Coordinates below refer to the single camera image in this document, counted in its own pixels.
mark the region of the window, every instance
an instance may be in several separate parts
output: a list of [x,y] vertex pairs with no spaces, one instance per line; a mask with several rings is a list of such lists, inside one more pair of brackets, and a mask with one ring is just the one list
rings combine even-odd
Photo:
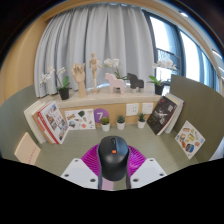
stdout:
[[202,52],[203,65],[204,65],[204,84],[213,87],[212,67],[211,63],[205,54]]
[[[219,78],[210,60],[187,34],[165,19],[143,10],[151,31],[154,49],[154,62],[171,59],[177,71],[157,67],[157,79],[167,81],[171,74],[201,82],[219,92]],[[163,95],[169,92],[165,86]]]
[[181,37],[184,44],[185,58],[186,58],[186,78],[199,81],[200,79],[200,64],[197,45],[183,32]]
[[[150,16],[153,32],[155,36],[155,45],[157,49],[157,61],[171,59],[173,64],[177,65],[178,72],[180,70],[180,60],[177,55],[180,55],[180,48],[177,41],[176,31],[173,25],[168,24],[160,19]],[[156,68],[156,78],[162,80],[169,80],[171,74],[177,72],[165,68]]]

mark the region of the desk surface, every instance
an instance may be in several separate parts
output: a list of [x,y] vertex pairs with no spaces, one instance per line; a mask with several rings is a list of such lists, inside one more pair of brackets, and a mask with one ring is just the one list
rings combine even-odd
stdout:
[[[110,135],[124,138],[128,145],[138,149],[146,158],[155,158],[167,175],[198,163],[195,157],[187,158],[175,140],[174,131],[156,136],[147,124],[143,129],[139,129],[137,124],[129,124],[124,130],[112,126],[108,132],[103,132],[101,127],[96,130],[71,130],[62,145],[39,144],[41,152],[35,165],[61,176],[74,158],[81,158],[93,145]],[[125,178],[114,182],[114,190],[122,189],[126,189]]]

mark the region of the small pot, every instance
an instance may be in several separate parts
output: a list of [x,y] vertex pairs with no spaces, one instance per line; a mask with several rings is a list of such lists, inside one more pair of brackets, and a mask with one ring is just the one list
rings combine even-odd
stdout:
[[144,121],[144,122],[138,121],[138,128],[144,128],[145,127],[145,123],[146,123],[146,121]]
[[58,92],[61,96],[61,100],[67,100],[69,98],[69,88],[59,89]]
[[101,127],[103,131],[109,131],[110,130],[110,123],[109,124],[101,124]]
[[163,93],[163,88],[164,88],[164,85],[162,85],[162,86],[158,86],[158,85],[155,84],[155,94],[157,94],[157,95],[162,95],[162,93]]
[[117,129],[119,129],[119,130],[123,130],[124,127],[125,127],[125,122],[124,122],[124,123],[118,123],[118,122],[117,122]]

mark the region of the small figurine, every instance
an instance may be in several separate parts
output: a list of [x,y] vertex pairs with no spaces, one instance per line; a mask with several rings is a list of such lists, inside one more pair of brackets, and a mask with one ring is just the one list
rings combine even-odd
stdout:
[[81,66],[78,63],[75,63],[72,68],[72,75],[75,81],[79,85],[79,97],[86,97],[86,87],[85,87],[85,63]]
[[103,68],[103,67],[99,65],[98,60],[95,58],[95,53],[92,53],[91,56],[92,56],[92,59],[89,61],[89,67],[91,68],[91,65],[92,65],[92,73],[93,73],[94,84],[95,84],[95,88],[92,89],[91,91],[93,93],[98,93],[99,89],[97,89],[97,80],[96,80],[96,77],[97,77],[97,66],[99,68]]
[[110,83],[110,93],[114,92],[114,88],[120,88],[121,94],[125,93],[125,83],[123,79],[117,79],[114,74],[106,73],[105,79]]
[[134,74],[128,73],[127,79],[130,80],[131,83],[131,91],[136,93],[136,87],[139,87],[139,92],[144,92],[144,81],[138,79],[138,77]]

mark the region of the white curtain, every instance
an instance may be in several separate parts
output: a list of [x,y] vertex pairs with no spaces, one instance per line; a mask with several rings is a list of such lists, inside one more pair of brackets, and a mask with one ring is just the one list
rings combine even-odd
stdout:
[[37,97],[57,93],[59,86],[54,76],[40,87],[42,73],[48,67],[56,70],[62,67],[68,75],[70,87],[77,90],[71,68],[74,63],[86,63],[86,88],[93,88],[92,69],[89,68],[91,53],[95,53],[103,69],[97,68],[97,85],[106,83],[105,73],[113,73],[113,68],[105,68],[106,58],[120,59],[119,73],[136,74],[148,81],[153,74],[153,47],[150,31],[139,7],[101,3],[74,8],[60,13],[49,22],[40,40],[35,60],[35,90]]

